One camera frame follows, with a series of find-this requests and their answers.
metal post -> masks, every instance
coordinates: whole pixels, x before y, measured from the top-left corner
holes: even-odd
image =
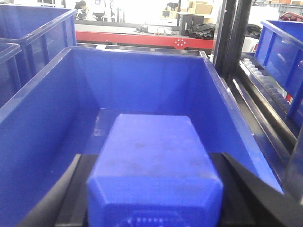
[[[225,79],[235,72],[241,56],[251,0],[224,0],[221,7],[213,64]]]

blue plastic bin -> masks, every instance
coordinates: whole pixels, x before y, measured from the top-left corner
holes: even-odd
[[[21,85],[63,48],[76,45],[74,9],[0,4],[0,43],[16,43]]]
[[[88,180],[89,226],[215,227],[222,194],[188,117],[121,114]]]
[[[21,88],[16,65],[16,54],[20,52],[18,44],[0,43],[0,108]]]
[[[122,113],[188,116],[207,152],[281,191],[226,88],[197,56],[65,48],[0,109],[0,226],[18,223],[75,154],[99,154]]]
[[[303,122],[303,22],[263,21],[255,57],[293,98],[288,116]]]

black bag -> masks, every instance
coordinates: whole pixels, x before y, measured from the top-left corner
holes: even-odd
[[[191,26],[188,37],[196,39],[214,39],[215,24],[199,24]]]
[[[247,24],[247,32],[245,34],[246,37],[251,37],[255,39],[259,39],[261,35],[262,28],[258,25]]]

red machine frame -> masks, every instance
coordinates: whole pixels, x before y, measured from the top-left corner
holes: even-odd
[[[105,43],[139,44],[154,46],[171,46],[175,49],[197,48],[212,49],[213,40],[194,39],[178,36],[131,35],[104,32],[76,31],[77,40]]]

workbench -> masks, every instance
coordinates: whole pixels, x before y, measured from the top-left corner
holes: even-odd
[[[179,35],[154,35],[137,33],[135,27],[103,26],[75,24],[78,42],[99,42],[117,44],[136,44],[144,46],[162,46],[175,49],[212,49],[213,40],[194,39]]]

